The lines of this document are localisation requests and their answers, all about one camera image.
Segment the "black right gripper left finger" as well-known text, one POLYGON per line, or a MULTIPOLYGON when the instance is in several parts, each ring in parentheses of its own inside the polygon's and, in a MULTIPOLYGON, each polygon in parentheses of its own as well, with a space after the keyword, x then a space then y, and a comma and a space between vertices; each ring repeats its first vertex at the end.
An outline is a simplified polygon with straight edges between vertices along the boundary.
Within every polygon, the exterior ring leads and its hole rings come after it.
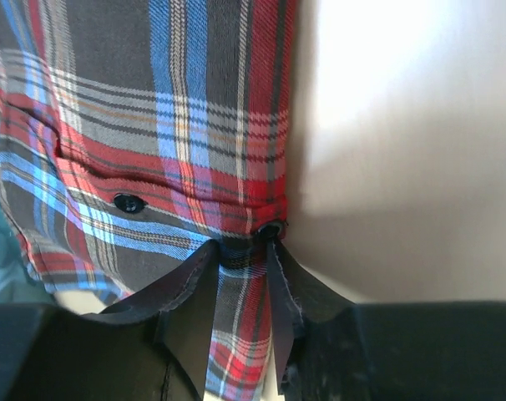
POLYGON ((200 400, 219 247, 99 313, 0 304, 0 400, 200 400))

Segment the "red blue plaid flannel shirt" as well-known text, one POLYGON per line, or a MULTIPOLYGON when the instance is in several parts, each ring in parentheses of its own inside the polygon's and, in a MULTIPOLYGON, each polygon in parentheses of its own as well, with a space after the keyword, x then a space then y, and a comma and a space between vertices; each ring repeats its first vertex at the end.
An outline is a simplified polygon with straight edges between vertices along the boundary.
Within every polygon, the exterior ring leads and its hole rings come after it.
POLYGON ((261 398, 294 1, 0 1, 0 201, 30 276, 111 305, 220 243, 206 374, 261 398))

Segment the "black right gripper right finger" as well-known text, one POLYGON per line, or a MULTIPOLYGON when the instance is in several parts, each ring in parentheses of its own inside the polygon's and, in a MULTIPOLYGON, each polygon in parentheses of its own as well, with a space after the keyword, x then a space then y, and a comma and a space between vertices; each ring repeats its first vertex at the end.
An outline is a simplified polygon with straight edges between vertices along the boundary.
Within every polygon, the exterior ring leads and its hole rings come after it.
POLYGON ((506 400, 506 302, 355 303, 266 246, 287 400, 506 400))

